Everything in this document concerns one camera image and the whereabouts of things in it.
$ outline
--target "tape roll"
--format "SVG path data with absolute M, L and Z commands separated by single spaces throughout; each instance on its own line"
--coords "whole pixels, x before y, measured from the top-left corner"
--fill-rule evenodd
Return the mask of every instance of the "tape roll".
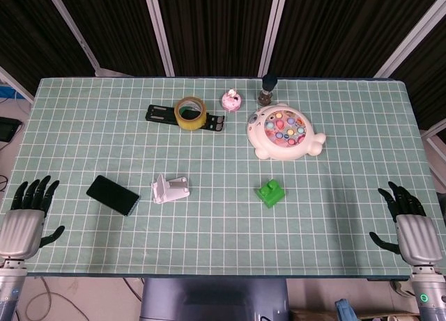
M 193 119 L 185 119 L 181 115 L 184 110 L 199 111 L 199 115 Z M 195 131 L 206 123 L 206 105 L 197 97 L 184 97 L 174 108 L 175 119 L 178 126 L 184 130 Z

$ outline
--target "green toy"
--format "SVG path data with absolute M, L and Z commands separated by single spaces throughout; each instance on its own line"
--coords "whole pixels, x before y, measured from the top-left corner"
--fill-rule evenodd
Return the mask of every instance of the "green toy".
M 256 194 L 265 203 L 267 208 L 271 208 L 280 199 L 285 197 L 285 191 L 276 180 L 270 180 L 266 185 L 256 190 Z

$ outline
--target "green grid mat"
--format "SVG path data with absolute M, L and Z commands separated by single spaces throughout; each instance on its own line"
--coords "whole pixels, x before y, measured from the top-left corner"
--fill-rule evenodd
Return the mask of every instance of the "green grid mat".
M 220 98 L 243 97 L 227 113 Z M 66 226 L 56 243 L 27 263 L 33 273 L 408 275 L 399 256 L 380 250 L 368 232 L 396 242 L 376 191 L 405 186 L 440 215 L 405 86 L 397 81 L 280 80 L 274 102 L 301 111 L 327 134 L 323 152 L 293 162 L 260 161 L 246 135 L 258 106 L 258 79 L 44 79 L 26 127 L 2 213 L 17 186 L 50 174 L 61 181 L 45 226 Z M 149 104 L 202 98 L 226 115 L 223 132 L 188 132 L 149 123 Z M 190 196 L 152 202 L 159 173 L 189 179 Z M 141 195 L 129 217 L 89 198 L 105 175 Z M 255 189 L 276 179 L 284 201 L 267 209 Z

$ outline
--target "floor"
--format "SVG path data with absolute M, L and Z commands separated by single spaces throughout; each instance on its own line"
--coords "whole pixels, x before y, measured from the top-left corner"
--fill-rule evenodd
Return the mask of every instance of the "floor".
M 0 104 L 0 116 L 26 122 L 29 109 L 30 104 L 24 100 L 8 100 Z M 0 174 L 10 176 L 21 142 L 22 133 L 0 152 Z M 3 193 L 0 192 L 0 202 L 2 198 Z M 121 278 L 46 277 L 45 279 L 52 292 L 72 300 L 90 321 L 138 320 L 140 302 Z M 140 279 L 128 279 L 128 281 L 138 294 L 142 293 Z M 332 311 L 335 308 L 335 301 L 346 298 L 357 312 L 417 311 L 415 300 L 399 296 L 391 290 L 388 282 L 369 282 L 365 279 L 289 279 L 287 283 L 289 304 L 292 308 Z M 33 297 L 43 292 L 45 287 L 39 277 L 26 278 L 18 304 L 21 320 L 27 320 L 26 312 L 32 320 L 44 316 L 48 308 L 46 295 L 38 297 L 29 304 Z M 85 320 L 85 317 L 69 302 L 53 295 L 51 310 L 44 320 L 76 321 Z

